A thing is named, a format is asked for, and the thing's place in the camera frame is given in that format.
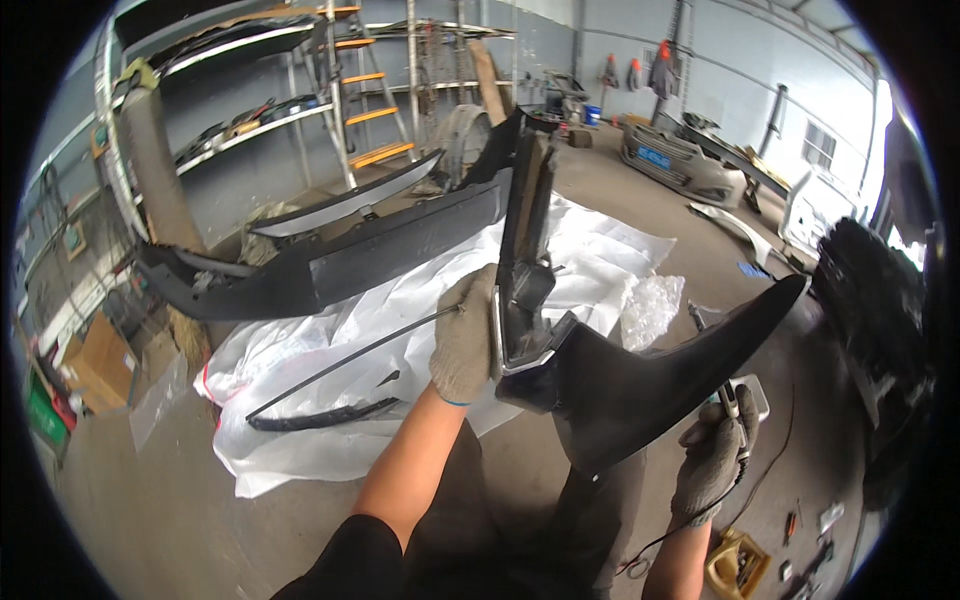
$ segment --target gloved hand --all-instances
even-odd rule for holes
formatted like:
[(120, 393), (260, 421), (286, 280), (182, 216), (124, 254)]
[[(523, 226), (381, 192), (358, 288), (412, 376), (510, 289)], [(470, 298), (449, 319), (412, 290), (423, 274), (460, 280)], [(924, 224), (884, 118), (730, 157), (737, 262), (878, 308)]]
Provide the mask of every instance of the gloved hand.
[(430, 356), (430, 374), (440, 396), (457, 406), (473, 402), (490, 378), (490, 304), (496, 265), (465, 275), (437, 302), (437, 310), (461, 304), (437, 320), (437, 349)]
[[(752, 449), (759, 427), (759, 412), (754, 395), (745, 385), (733, 392), (747, 434), (747, 446)], [(677, 475), (677, 491), (670, 502), (673, 517), (686, 523), (723, 495), (732, 485), (740, 470), (736, 455), (740, 449), (737, 423), (727, 417), (722, 404), (713, 402), (700, 411), (700, 416), (682, 436), (680, 445), (686, 448), (686, 460)], [(696, 516), (689, 525), (702, 525), (720, 512), (720, 504)]]

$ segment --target blue bucket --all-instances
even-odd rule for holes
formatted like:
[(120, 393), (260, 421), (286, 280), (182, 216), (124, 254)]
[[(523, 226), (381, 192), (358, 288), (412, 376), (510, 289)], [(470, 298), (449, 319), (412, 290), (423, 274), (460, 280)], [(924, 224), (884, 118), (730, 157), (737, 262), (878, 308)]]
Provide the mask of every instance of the blue bucket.
[(584, 119), (584, 124), (589, 125), (590, 127), (596, 127), (600, 123), (600, 107), (595, 107), (594, 105), (584, 105), (584, 108), (587, 109), (587, 116)]

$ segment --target forearm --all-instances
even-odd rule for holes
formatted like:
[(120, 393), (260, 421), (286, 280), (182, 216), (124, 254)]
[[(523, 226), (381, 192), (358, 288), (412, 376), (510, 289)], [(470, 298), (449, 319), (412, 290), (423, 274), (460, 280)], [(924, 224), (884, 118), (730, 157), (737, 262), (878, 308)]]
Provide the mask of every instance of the forearm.
[[(682, 523), (670, 521), (667, 531)], [(685, 527), (667, 536), (654, 559), (643, 600), (694, 600), (704, 586), (704, 563), (710, 542), (710, 521), (697, 527)]]
[(431, 382), (373, 463), (351, 514), (387, 523), (405, 552), (414, 527), (433, 502), (466, 414), (467, 407), (444, 402)]

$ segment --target window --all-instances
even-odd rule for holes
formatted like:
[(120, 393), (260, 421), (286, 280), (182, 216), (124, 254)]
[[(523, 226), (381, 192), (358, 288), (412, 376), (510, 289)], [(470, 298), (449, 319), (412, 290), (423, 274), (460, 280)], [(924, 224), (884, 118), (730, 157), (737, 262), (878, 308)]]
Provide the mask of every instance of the window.
[(830, 164), (833, 162), (833, 151), (836, 149), (837, 140), (827, 135), (813, 123), (806, 123), (806, 137), (804, 138), (804, 149), (800, 152), (805, 161), (815, 164), (829, 171)]
[[(642, 68), (643, 72), (640, 74), (641, 85), (644, 87), (650, 87), (650, 76), (653, 74), (654, 70), (654, 60), (657, 58), (658, 48), (644, 48), (643, 49), (643, 63)], [(670, 87), (671, 96), (679, 96), (680, 89), (683, 86), (683, 77), (684, 77), (684, 60), (678, 56), (674, 56), (673, 59), (674, 67), (674, 80), (673, 85)]]

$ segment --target front bumper with grille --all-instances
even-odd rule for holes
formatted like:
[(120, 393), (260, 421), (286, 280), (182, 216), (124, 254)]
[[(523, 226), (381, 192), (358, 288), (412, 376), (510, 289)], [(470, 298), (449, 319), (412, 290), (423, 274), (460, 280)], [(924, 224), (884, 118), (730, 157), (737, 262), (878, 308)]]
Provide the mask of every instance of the front bumper with grille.
[[(641, 146), (667, 156), (669, 168), (639, 157), (637, 151)], [(624, 130), (620, 158), (691, 200), (726, 209), (736, 208), (747, 187), (747, 180), (739, 169), (725, 168), (719, 160), (704, 156), (697, 144), (645, 125)]]

